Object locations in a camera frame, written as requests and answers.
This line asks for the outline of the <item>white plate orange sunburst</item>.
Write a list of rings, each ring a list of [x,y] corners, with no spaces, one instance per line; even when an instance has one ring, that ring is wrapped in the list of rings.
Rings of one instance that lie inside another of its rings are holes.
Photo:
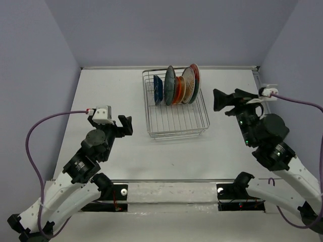
[[[193,69],[191,67],[186,67],[182,73],[182,77],[186,84],[182,103],[187,104],[191,100],[195,88],[195,75]]]

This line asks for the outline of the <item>small beige plate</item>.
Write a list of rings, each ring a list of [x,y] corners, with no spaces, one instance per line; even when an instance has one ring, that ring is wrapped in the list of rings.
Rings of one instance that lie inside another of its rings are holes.
[[[180,76],[180,80],[182,84],[180,103],[182,103],[186,95],[186,80],[183,76]]]

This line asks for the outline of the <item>navy blue shell dish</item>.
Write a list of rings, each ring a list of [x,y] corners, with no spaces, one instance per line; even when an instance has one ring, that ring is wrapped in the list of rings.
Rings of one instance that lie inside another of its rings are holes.
[[[153,93],[154,93],[154,103],[155,105],[160,105],[163,100],[163,82],[161,78],[157,75],[153,76]]]

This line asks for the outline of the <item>dark teal blossom plate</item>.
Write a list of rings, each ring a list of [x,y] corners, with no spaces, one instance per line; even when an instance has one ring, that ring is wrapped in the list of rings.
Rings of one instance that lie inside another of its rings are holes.
[[[168,66],[164,81],[164,97],[167,106],[172,104],[175,92],[176,74],[173,66]]]

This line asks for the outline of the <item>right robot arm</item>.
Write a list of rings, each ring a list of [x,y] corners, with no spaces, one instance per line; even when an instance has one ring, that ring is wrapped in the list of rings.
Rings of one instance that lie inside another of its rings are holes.
[[[319,110],[322,107],[281,96],[277,89],[269,87],[260,88],[258,94],[240,89],[226,94],[214,89],[213,96],[215,112],[226,106],[233,107],[225,114],[237,119],[245,145],[255,148],[252,155],[257,162],[291,187],[290,190],[283,191],[276,187],[273,178],[269,178],[268,184],[263,185],[255,176],[241,172],[231,184],[233,194],[239,198],[250,196],[270,202],[276,205],[279,212],[287,210],[303,223],[298,226],[287,220],[289,225],[322,234],[322,178],[316,179],[302,164],[296,152],[284,142],[290,130],[280,116],[274,113],[256,113],[256,108],[262,106],[263,102],[277,99],[316,107]]]

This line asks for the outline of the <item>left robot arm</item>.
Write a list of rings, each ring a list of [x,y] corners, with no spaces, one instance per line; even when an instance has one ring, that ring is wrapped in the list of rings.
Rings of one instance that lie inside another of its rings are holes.
[[[132,118],[119,115],[121,126],[107,113],[87,111],[93,130],[87,133],[80,149],[63,167],[53,184],[46,189],[40,182],[40,198],[27,210],[13,214],[7,222],[19,234],[19,241],[50,241],[62,231],[70,217],[95,200],[125,200],[124,185],[113,182],[100,172],[100,162],[106,162],[116,138],[133,134]]]

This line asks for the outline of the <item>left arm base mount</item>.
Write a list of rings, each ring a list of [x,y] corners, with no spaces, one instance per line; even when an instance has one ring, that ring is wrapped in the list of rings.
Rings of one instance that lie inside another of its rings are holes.
[[[101,195],[87,205],[82,212],[127,212],[128,211],[128,184],[114,184],[110,194]]]

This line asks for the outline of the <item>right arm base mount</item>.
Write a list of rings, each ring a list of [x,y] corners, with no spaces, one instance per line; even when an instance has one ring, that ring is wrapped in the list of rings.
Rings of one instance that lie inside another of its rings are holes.
[[[220,212],[265,212],[265,205],[262,199],[251,197],[245,191],[235,190],[235,188],[233,183],[217,184],[218,210]]]

